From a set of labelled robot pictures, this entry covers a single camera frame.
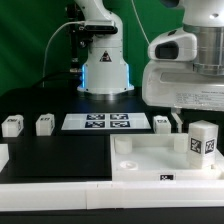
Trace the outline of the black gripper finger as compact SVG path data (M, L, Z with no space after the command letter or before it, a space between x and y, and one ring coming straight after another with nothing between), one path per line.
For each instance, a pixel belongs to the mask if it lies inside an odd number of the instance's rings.
M181 113L181 109L180 108L172 108L171 109L171 115L172 115L173 119L176 122L177 131L179 133L182 132L182 125L183 125L183 121L180 118L180 113Z

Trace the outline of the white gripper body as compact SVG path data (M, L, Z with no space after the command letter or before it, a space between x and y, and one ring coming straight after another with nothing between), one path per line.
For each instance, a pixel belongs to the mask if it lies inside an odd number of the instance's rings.
M149 106L224 111L224 77L200 75L191 63L151 60L142 98Z

